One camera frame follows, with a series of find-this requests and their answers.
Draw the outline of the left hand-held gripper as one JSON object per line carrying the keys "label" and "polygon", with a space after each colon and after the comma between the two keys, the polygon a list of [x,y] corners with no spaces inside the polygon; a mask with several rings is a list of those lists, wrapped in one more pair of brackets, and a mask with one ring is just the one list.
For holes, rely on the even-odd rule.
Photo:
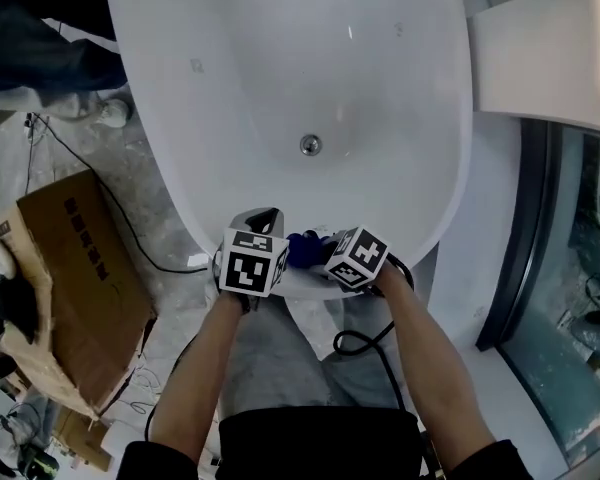
{"label": "left hand-held gripper", "polygon": [[280,282],[287,266],[284,213],[275,207],[236,215],[224,233],[218,285],[254,311]]}

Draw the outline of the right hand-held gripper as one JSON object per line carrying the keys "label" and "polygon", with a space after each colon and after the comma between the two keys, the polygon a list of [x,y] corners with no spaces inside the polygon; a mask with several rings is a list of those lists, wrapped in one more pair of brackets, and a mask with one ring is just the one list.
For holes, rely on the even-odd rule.
{"label": "right hand-held gripper", "polygon": [[377,293],[373,285],[385,263],[406,276],[406,266],[390,252],[390,244],[364,226],[325,238],[324,257],[322,278],[346,293]]}

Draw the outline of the blue cloth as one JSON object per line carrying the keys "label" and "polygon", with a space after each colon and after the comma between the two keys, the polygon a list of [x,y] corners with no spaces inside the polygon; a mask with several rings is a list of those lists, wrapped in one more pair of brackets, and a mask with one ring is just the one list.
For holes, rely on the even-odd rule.
{"label": "blue cloth", "polygon": [[287,237],[289,252],[287,263],[290,267],[307,270],[327,262],[325,242],[327,236],[320,237],[314,230],[292,233]]}

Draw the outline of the white oval bathtub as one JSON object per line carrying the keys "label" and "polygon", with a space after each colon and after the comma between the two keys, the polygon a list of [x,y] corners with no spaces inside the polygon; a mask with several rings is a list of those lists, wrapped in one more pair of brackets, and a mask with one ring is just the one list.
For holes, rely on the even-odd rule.
{"label": "white oval bathtub", "polygon": [[108,3],[159,171],[205,252],[262,207],[286,234],[365,226],[408,267],[440,241],[471,156],[463,0]]}

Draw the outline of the person's left forearm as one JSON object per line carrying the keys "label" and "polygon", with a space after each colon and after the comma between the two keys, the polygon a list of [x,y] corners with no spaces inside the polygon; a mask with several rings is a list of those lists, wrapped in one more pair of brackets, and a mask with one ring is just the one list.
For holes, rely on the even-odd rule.
{"label": "person's left forearm", "polygon": [[243,310],[223,292],[171,374],[155,409],[149,438],[192,461],[200,459],[212,425]]}

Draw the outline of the person's right forearm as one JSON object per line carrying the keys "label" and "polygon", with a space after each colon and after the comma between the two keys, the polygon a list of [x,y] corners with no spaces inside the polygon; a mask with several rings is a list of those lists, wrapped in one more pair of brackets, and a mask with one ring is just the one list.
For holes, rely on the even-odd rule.
{"label": "person's right forearm", "polygon": [[409,395],[441,465],[450,472],[495,442],[479,409],[469,372],[396,267],[386,263],[376,286],[394,321]]}

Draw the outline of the person's grey trousers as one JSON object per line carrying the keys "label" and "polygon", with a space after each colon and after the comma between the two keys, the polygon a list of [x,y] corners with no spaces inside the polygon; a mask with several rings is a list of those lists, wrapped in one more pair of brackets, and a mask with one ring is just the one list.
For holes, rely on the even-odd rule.
{"label": "person's grey trousers", "polygon": [[318,358],[285,300],[271,296],[240,320],[220,415],[225,419],[251,410],[307,406],[399,407],[376,351]]}

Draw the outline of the brown cardboard box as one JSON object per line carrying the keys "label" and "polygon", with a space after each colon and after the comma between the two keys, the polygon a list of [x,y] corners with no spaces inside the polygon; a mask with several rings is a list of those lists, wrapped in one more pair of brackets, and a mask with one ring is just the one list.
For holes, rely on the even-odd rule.
{"label": "brown cardboard box", "polygon": [[42,394],[97,419],[131,373],[155,312],[93,172],[20,198],[0,241],[36,297],[28,340],[12,323],[1,349]]}

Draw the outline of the person's black shirt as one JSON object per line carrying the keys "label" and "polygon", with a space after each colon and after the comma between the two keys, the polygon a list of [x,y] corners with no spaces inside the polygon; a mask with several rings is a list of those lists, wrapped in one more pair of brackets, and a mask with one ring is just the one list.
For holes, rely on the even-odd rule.
{"label": "person's black shirt", "polygon": [[[219,424],[216,480],[420,480],[417,419],[398,409],[307,406],[243,412]],[[126,447],[116,480],[198,480],[183,453],[144,441]],[[510,440],[488,445],[447,480],[533,480]]]}

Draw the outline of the black framed window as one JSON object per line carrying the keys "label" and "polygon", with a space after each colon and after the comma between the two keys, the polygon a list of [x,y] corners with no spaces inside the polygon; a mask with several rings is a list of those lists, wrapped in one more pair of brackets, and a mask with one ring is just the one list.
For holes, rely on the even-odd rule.
{"label": "black framed window", "polygon": [[600,451],[600,133],[525,119],[512,228],[477,338],[497,350],[566,465]]}

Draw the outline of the black bag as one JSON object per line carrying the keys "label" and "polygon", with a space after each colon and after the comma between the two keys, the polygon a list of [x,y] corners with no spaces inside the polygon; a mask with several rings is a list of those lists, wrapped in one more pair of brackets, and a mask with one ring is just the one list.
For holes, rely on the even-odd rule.
{"label": "black bag", "polygon": [[33,286],[22,276],[0,277],[0,318],[13,324],[32,344],[39,328]]}

